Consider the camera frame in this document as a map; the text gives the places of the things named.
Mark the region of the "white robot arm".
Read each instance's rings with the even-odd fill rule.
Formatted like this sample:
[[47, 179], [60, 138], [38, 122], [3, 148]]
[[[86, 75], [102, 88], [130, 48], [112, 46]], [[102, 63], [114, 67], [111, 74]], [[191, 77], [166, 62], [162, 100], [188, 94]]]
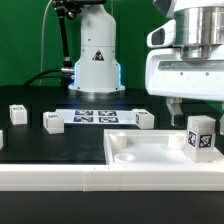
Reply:
[[[224, 0], [153, 0], [168, 22], [150, 32], [145, 87], [165, 96], [174, 120], [183, 98], [224, 103]], [[115, 60], [116, 23], [102, 6], [82, 10], [81, 56], [70, 89], [93, 98], [115, 93], [120, 66]]]

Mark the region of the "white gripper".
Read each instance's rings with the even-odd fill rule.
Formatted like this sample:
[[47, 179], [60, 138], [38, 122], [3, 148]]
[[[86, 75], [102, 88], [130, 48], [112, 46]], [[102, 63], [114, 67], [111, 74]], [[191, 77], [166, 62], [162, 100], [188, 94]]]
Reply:
[[[178, 48], [152, 50], [146, 60], [145, 87], [150, 95], [167, 97], [171, 124], [180, 126], [181, 98], [224, 101], [224, 46], [213, 47], [211, 56], [200, 60], [182, 60]], [[222, 111], [219, 132], [224, 135], [224, 103]]]

